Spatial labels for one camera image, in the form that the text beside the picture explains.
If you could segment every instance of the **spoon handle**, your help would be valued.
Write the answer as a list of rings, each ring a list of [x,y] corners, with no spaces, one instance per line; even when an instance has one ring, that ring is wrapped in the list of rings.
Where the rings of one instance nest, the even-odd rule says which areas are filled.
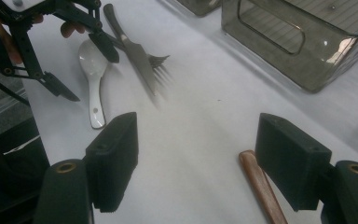
[[[89,120],[93,129],[101,129],[105,125],[100,98],[100,81],[100,78],[89,80]]]

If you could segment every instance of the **ceramic spoon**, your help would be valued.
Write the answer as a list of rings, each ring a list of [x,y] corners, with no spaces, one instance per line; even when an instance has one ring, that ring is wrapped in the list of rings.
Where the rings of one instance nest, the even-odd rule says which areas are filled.
[[[109,62],[91,40],[84,41],[79,48],[79,61],[89,81],[89,119],[94,129],[105,125],[100,99],[100,81]]]

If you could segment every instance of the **human hand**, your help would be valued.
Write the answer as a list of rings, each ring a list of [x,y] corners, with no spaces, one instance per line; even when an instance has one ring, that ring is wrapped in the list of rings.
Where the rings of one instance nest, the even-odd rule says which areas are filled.
[[[43,21],[43,15],[34,16],[33,23],[40,23]],[[61,26],[61,34],[63,37],[68,38],[74,30],[77,30],[79,33],[83,34],[85,32],[85,27],[77,22],[66,21]],[[22,58],[20,52],[12,38],[12,36],[7,32],[3,26],[3,22],[0,19],[0,38],[7,50],[8,57],[13,63],[19,64],[22,63]]]

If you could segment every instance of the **white tablecloth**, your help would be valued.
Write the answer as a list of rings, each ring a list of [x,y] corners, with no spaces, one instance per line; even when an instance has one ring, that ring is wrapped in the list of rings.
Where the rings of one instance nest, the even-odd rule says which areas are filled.
[[[156,71],[153,96],[122,51],[106,71],[101,96],[107,121],[138,114],[139,164],[114,214],[95,223],[265,223],[238,154],[255,148],[259,114],[289,119],[333,151],[332,164],[358,161],[358,64],[317,94],[299,89],[222,31],[221,9],[197,18],[174,0],[110,0],[129,38],[154,55],[171,55]],[[112,34],[102,14],[104,30]],[[46,16],[29,32],[44,70],[79,98],[55,97],[24,80],[50,163],[81,159],[97,136],[90,126],[88,82],[77,51],[87,35],[60,35]],[[289,223],[320,223],[293,212],[273,187]]]

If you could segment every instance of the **dark floor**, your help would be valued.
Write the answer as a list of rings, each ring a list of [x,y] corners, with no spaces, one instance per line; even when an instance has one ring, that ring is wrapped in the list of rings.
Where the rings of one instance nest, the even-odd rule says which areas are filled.
[[[26,97],[20,78],[5,77],[0,74],[0,82],[12,91],[23,94],[23,97]],[[32,116],[29,106],[19,103],[0,90],[0,133]]]

